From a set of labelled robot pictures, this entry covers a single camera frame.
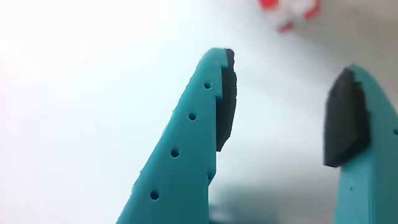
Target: black grip pad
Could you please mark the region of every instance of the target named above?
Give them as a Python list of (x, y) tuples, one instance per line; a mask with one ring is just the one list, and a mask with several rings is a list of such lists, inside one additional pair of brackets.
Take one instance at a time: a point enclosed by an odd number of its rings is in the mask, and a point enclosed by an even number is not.
[(366, 97), (351, 70), (338, 77), (326, 103), (324, 165), (339, 167), (371, 142)]

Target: teal clamp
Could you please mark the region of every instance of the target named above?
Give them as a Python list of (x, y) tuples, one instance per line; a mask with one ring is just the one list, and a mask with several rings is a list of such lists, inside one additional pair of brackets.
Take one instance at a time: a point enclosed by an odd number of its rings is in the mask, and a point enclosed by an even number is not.
[(216, 102), (223, 99), (221, 71), (227, 67), (226, 49), (211, 49), (200, 60), (118, 224), (209, 223), (208, 186), (216, 174)]
[(348, 68), (366, 97), (371, 141), (341, 166), (335, 224), (398, 223), (398, 116), (375, 79)]

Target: row of holes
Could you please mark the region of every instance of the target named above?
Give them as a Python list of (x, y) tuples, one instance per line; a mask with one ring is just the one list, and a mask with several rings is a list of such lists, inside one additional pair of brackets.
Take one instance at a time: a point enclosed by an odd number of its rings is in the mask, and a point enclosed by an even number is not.
[[(207, 90), (211, 89), (211, 83), (210, 83), (210, 82), (205, 82), (205, 83), (203, 84), (203, 86), (204, 86)], [(194, 121), (194, 120), (197, 119), (197, 115), (196, 115), (196, 113), (190, 113), (190, 114), (188, 115), (188, 118), (189, 118), (191, 121)], [(170, 155), (171, 155), (172, 157), (174, 157), (174, 158), (177, 158), (177, 157), (180, 155), (179, 149), (173, 148), (173, 149), (170, 151)], [(159, 192), (156, 191), (156, 190), (151, 191), (151, 192), (150, 192), (150, 198), (151, 198), (152, 200), (157, 200), (157, 199), (159, 198)]]

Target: teal plastic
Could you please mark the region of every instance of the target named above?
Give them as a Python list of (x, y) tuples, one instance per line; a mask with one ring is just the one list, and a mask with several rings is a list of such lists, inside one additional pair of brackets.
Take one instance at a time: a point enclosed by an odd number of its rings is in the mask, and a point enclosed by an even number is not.
[(357, 66), (349, 69), (366, 95), (372, 140), (341, 168), (335, 223), (397, 224), (398, 117), (368, 72)]
[(216, 100), (225, 49), (211, 49), (181, 96), (136, 180), (118, 224), (209, 224), (208, 186), (216, 174)]

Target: small hole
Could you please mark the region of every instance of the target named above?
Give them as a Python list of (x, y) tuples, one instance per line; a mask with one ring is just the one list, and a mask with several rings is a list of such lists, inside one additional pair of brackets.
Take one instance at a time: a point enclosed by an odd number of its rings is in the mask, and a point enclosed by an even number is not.
[(194, 120), (197, 119), (197, 115), (194, 114), (194, 113), (190, 113), (188, 117), (189, 117), (189, 119), (190, 119), (191, 121), (194, 121)]
[(151, 197), (152, 200), (157, 200), (159, 198), (159, 193), (157, 191), (153, 190), (150, 193), (150, 197)]
[(173, 149), (170, 154), (172, 155), (172, 157), (176, 158), (180, 155), (178, 149)]
[(205, 82), (204, 84), (206, 89), (210, 89), (211, 88), (211, 83), (210, 82)]

